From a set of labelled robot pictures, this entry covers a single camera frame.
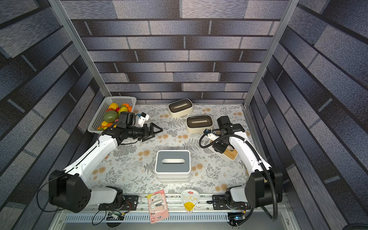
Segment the wooden lid tissue box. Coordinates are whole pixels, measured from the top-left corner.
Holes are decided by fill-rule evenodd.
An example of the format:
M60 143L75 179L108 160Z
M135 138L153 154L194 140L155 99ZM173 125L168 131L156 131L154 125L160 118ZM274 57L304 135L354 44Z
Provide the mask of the wooden lid tissue box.
M209 147L209 149L225 162L234 161L238 156L237 150L235 150L231 145L229 145L223 153L215 151L215 149L213 148L214 146L215 145L212 145L211 147Z

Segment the brown lid rounded tissue box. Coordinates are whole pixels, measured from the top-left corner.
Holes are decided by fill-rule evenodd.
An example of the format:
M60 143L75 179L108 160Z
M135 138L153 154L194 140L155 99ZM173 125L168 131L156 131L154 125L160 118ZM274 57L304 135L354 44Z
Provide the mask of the brown lid rounded tissue box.
M190 116L186 119L186 130L189 133L203 133L213 128L213 120L209 115Z

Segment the grey lid tissue box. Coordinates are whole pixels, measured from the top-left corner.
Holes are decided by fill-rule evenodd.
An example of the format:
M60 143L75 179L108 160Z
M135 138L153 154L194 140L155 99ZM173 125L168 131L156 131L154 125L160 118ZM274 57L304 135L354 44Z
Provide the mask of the grey lid tissue box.
M156 155L155 174L160 177L184 177L191 174L188 150L160 150Z
M157 176L158 180L188 180L191 176L184 176L184 177L160 177Z
M190 179L188 180L160 180L159 181L163 184L186 184L190 181Z

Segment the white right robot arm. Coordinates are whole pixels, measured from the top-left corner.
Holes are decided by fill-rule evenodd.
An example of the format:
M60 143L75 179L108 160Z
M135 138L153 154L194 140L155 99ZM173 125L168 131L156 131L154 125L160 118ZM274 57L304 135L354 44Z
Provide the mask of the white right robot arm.
M282 179L280 170L274 169L250 143L241 124L233 124L228 116L217 119L218 129L205 129L199 139L202 149L212 147L223 154L228 147L237 151L244 163L249 178L244 186L234 186L226 190L224 196L210 201L220 205L222 202L230 210L241 210L243 215L229 217L232 227L245 223L256 208L261 208L272 221L278 219L278 203L282 201Z

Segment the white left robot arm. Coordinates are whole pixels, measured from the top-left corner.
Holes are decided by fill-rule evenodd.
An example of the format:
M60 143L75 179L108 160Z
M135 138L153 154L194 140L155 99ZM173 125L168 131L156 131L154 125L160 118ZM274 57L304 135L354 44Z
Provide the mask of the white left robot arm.
M121 112L119 118L105 129L80 158L64 170L55 170L49 176L49 203L78 213L87 206L98 205L102 210L119 210L125 205L122 189L107 186L105 188L90 189L87 179L97 168L99 163L125 140L134 142L147 141L161 133L163 129L154 123L146 124L149 115Z

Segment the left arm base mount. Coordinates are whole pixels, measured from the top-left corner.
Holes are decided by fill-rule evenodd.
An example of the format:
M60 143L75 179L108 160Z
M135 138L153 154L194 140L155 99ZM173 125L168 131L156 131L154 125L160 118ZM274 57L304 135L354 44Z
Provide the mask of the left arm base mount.
M123 195L112 204L100 204L99 211L135 211L139 203L138 195Z

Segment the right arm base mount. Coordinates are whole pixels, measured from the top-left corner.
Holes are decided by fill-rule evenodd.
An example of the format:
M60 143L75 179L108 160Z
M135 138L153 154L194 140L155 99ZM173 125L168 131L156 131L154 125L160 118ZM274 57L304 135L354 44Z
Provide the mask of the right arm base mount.
M233 207L227 205L225 195L212 195L212 206L214 210L244 210L249 211L252 208L245 203L237 203Z

